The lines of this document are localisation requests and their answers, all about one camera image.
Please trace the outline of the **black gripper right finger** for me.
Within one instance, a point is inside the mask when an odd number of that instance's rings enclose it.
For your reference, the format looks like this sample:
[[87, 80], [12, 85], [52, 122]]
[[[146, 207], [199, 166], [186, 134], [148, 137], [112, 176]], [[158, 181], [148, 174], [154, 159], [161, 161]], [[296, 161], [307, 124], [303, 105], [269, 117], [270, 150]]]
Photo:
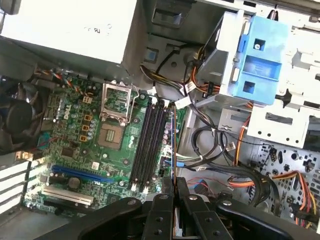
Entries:
[[317, 234], [227, 196], [205, 199], [177, 178], [179, 226], [200, 240], [315, 240]]

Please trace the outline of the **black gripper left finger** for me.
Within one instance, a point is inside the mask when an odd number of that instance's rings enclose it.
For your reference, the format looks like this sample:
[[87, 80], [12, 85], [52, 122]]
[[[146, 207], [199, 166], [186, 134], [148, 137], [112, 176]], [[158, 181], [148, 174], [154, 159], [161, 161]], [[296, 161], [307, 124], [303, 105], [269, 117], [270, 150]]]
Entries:
[[162, 192], [141, 202], [125, 197], [41, 236], [43, 240], [171, 240], [174, 185], [162, 180]]

